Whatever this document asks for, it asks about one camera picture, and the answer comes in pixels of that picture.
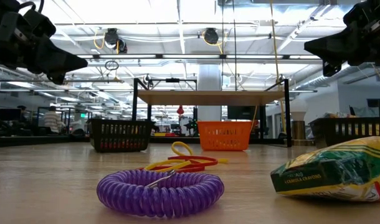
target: black crate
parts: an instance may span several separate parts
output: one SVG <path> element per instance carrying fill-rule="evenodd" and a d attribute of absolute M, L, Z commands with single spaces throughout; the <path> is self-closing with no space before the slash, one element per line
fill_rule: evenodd
<path fill-rule="evenodd" d="M 318 149 L 358 138 L 380 136 L 380 118 L 318 118 L 309 125 Z"/>
<path fill-rule="evenodd" d="M 137 152 L 147 149 L 152 121 L 91 119 L 90 141 L 97 152 Z"/>

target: striped shirt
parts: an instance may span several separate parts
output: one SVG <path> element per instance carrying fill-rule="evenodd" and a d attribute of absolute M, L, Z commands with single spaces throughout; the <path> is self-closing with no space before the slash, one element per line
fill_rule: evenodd
<path fill-rule="evenodd" d="M 59 133 L 62 126 L 60 116 L 54 111 L 48 111 L 45 114 L 45 127 L 49 127 L 52 132 Z"/>

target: purple coiled keychain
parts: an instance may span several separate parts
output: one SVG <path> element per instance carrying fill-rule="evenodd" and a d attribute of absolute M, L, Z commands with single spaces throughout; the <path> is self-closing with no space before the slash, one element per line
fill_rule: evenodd
<path fill-rule="evenodd" d="M 148 217 L 195 214 L 213 205 L 223 192 L 218 176 L 174 171 L 119 171 L 97 185 L 98 198 L 108 208 Z"/>

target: orange plastic basket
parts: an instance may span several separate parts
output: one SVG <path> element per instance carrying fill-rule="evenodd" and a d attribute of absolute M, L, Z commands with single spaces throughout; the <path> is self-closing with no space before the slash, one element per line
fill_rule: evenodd
<path fill-rule="evenodd" d="M 252 121 L 198 121 L 203 150 L 248 149 Z"/>

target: wooden tabletop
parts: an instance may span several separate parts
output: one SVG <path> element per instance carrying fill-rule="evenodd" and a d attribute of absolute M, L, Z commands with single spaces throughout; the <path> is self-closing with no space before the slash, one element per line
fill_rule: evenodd
<path fill-rule="evenodd" d="M 139 90 L 138 96 L 151 105 L 255 106 L 279 100 L 284 92 Z"/>
<path fill-rule="evenodd" d="M 118 170 L 165 160 L 170 144 L 152 144 L 145 152 L 97 154 L 89 143 L 0 148 L 0 224 L 380 224 L 380 203 L 302 200 L 277 195 L 269 173 L 313 147 L 284 149 L 251 145 L 245 152 L 202 152 L 229 158 L 228 165 L 207 167 L 225 192 L 211 208 L 170 220 L 114 212 L 99 202 L 98 181 Z"/>

